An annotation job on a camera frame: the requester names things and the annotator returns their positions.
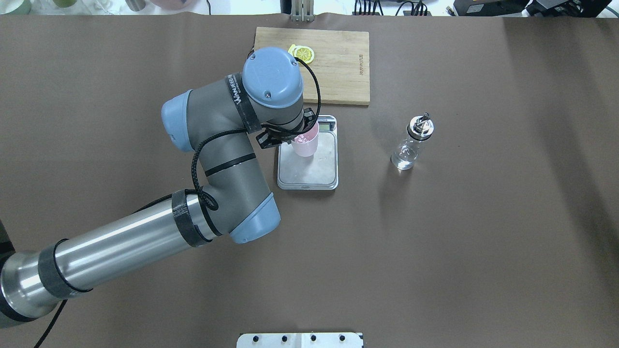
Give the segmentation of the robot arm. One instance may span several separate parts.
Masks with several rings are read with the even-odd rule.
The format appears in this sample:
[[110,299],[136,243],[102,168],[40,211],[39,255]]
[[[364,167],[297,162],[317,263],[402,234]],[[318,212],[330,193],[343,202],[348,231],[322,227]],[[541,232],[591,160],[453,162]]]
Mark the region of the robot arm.
[[15,252],[2,230],[2,328],[40,319],[62,301],[218,236],[247,243],[274,231],[280,213],[250,135],[271,148],[317,123],[318,112],[304,107],[306,66],[285,49],[257,49],[241,72],[164,103],[172,143],[193,153],[192,189],[38,252]]

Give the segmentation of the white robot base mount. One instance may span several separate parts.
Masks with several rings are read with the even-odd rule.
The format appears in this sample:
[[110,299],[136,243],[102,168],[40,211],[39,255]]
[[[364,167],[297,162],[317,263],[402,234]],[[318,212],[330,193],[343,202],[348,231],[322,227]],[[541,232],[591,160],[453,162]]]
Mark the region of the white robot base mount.
[[236,342],[237,348],[364,348],[362,333],[246,333]]

